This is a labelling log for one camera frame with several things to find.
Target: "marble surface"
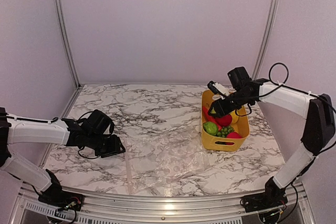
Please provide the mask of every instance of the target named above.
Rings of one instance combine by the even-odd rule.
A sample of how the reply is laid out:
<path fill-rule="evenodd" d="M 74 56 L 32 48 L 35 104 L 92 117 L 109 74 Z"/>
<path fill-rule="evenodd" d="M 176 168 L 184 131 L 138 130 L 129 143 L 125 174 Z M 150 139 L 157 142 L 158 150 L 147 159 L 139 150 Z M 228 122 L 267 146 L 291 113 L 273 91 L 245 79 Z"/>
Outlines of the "marble surface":
<path fill-rule="evenodd" d="M 115 194 L 200 196 L 262 189 L 285 163 L 260 108 L 236 152 L 207 151 L 200 139 L 205 86 L 86 85 L 69 118 L 98 109 L 115 123 L 125 154 L 88 160 L 54 146 L 45 165 L 62 185 Z M 82 151 L 92 156 L 90 149 Z"/>

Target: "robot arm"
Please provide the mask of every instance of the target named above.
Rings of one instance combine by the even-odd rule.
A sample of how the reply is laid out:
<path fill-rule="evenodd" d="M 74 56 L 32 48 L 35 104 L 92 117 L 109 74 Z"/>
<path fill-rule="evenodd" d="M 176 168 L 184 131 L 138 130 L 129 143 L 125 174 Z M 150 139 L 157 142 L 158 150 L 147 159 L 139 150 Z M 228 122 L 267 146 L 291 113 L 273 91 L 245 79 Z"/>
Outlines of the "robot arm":
<path fill-rule="evenodd" d="M 82 195 L 62 190 L 56 176 L 34 165 L 12 150 L 16 143 L 54 143 L 65 146 L 88 147 L 96 156 L 108 157 L 125 152 L 119 137 L 113 134 L 114 123 L 99 110 L 88 118 L 54 119 L 51 121 L 20 118 L 0 108 L 0 169 L 33 185 L 41 192 L 39 200 L 64 207 L 71 197 Z"/>
<path fill-rule="evenodd" d="M 236 92 L 222 94 L 218 83 L 211 81 L 209 89 L 222 98 L 212 103 L 209 115 L 222 117 L 244 104 L 250 106 L 255 102 L 266 102 L 292 111 L 306 120 L 301 144 L 280 171 L 266 182 L 265 192 L 242 198 L 247 212 L 282 205 L 286 187 L 309 169 L 315 157 L 335 134 L 333 111 L 329 106 L 331 99 L 326 94 L 315 98 L 276 86 L 267 79 L 252 80 L 244 67 L 235 68 L 228 75 Z"/>

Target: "metal rail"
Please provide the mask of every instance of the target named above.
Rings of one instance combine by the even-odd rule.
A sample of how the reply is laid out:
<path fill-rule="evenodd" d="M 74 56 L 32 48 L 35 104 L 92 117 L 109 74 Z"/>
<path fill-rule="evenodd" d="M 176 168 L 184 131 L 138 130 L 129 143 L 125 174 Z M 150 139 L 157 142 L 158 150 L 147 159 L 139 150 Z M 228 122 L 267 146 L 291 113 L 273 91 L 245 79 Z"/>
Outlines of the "metal rail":
<path fill-rule="evenodd" d="M 311 209 L 305 189 L 301 183 L 296 184 L 296 188 L 299 193 L 299 206 L 303 206 L 301 212 L 307 213 L 303 218 L 304 223 L 312 224 L 314 222 L 309 216 Z M 245 213 L 244 208 L 240 205 L 240 199 L 244 195 L 262 192 L 262 190 L 256 190 L 227 195 L 171 198 L 115 195 L 68 187 L 64 187 L 64 190 L 81 193 L 85 196 L 82 210 L 78 213 L 79 218 L 112 220 L 114 223 L 218 223 L 219 221 L 224 223 L 228 219 L 257 214 L 257 212 Z M 286 194 L 289 200 L 288 205 L 293 205 L 296 201 L 295 191 L 288 188 Z M 37 201 L 37 195 L 32 187 L 23 184 L 12 213 L 11 223 L 20 223 L 23 215 L 22 208 L 26 208 L 26 202 L 42 204 Z"/>
<path fill-rule="evenodd" d="M 68 116 L 68 114 L 70 113 L 70 110 L 71 110 L 72 106 L 74 105 L 75 101 L 77 100 L 81 90 L 82 90 L 82 87 L 80 87 L 80 88 L 78 88 L 74 91 L 74 93 L 72 94 L 68 104 L 64 108 L 63 113 L 61 114 L 61 118 L 64 118 L 64 117 Z M 48 144 L 48 146 L 47 146 L 47 148 L 46 148 L 46 150 L 45 150 L 45 152 L 44 152 L 44 154 L 43 154 L 43 156 L 42 156 L 42 158 L 41 158 L 41 160 L 38 164 L 39 167 L 43 167 L 46 164 L 46 161 L 47 161 L 48 156 L 51 152 L 52 146 L 53 146 L 53 144 Z"/>
<path fill-rule="evenodd" d="M 79 89 L 81 85 L 80 85 L 79 78 L 78 78 L 78 75 L 77 75 L 75 63 L 73 61 L 74 59 L 72 57 L 70 43 L 69 43 L 67 30 L 66 30 L 66 26 L 65 26 L 62 3 L 61 3 L 61 0 L 54 0 L 54 1 L 55 1 L 58 23 L 59 23 L 60 32 L 61 32 L 61 35 L 62 35 L 62 41 L 63 41 L 64 49 L 65 49 L 65 52 L 66 52 L 66 57 L 67 57 L 71 77 L 72 77 L 72 80 L 74 82 L 74 85 L 75 85 L 76 89 Z"/>
<path fill-rule="evenodd" d="M 277 10 L 278 10 L 278 5 L 279 5 L 279 0 L 271 0 L 270 8 L 269 8 L 269 13 L 268 13 L 268 18 L 267 18 L 267 23 L 264 31 L 264 36 L 262 38 L 262 42 L 259 48 L 259 53 L 257 57 L 257 61 L 253 70 L 252 74 L 252 79 L 258 78 L 261 70 L 261 65 L 263 64 L 262 62 L 264 61 L 268 42 L 269 42 L 269 37 L 272 32 L 272 28 L 275 22 L 275 18 L 277 15 Z"/>

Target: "yellow basket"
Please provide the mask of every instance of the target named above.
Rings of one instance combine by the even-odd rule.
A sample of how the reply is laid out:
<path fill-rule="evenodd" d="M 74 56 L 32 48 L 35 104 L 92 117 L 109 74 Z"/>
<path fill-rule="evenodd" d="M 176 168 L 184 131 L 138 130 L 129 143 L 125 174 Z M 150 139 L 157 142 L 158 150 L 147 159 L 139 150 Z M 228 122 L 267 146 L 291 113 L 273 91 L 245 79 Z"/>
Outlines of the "yellow basket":
<path fill-rule="evenodd" d="M 213 92 L 211 90 L 206 90 L 202 94 L 202 106 L 205 106 L 207 109 L 209 109 L 211 103 L 213 100 Z M 240 146 L 243 144 L 245 139 L 250 134 L 250 128 L 248 125 L 247 116 L 239 117 L 238 121 L 234 124 L 231 124 L 231 126 L 235 129 L 235 132 L 237 132 L 242 138 L 235 139 L 235 138 L 223 138 L 223 137 L 217 137 L 212 136 L 205 132 L 203 129 L 203 123 L 206 122 L 206 118 L 204 116 L 204 113 L 201 109 L 202 114 L 202 144 L 204 148 L 208 150 L 216 150 L 216 151 L 226 151 L 226 152 L 235 152 L 240 148 Z M 238 110 L 238 114 L 245 115 L 246 110 L 244 106 Z"/>

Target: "white wall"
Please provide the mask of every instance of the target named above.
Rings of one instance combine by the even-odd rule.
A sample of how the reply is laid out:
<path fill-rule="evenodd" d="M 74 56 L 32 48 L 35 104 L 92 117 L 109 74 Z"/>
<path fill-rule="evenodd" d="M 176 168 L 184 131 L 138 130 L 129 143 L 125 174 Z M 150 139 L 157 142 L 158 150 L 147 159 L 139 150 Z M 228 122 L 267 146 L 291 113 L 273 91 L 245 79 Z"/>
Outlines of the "white wall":
<path fill-rule="evenodd" d="M 267 77 L 276 61 L 288 65 L 290 86 L 327 93 L 336 105 L 336 0 L 280 0 L 260 77 Z M 274 76 L 283 80 L 283 75 Z M 304 121 L 274 106 L 262 110 L 288 158 L 299 144 Z M 336 148 L 321 154 L 303 177 L 318 224 L 336 220 L 335 163 Z"/>
<path fill-rule="evenodd" d="M 82 83 L 228 84 L 252 72 L 270 0 L 62 0 Z"/>
<path fill-rule="evenodd" d="M 53 0 L 0 0 L 0 106 L 21 116 L 60 115 L 75 88 Z M 38 163 L 44 144 L 17 144 Z M 0 172 L 0 222 L 8 223 L 20 182 Z"/>

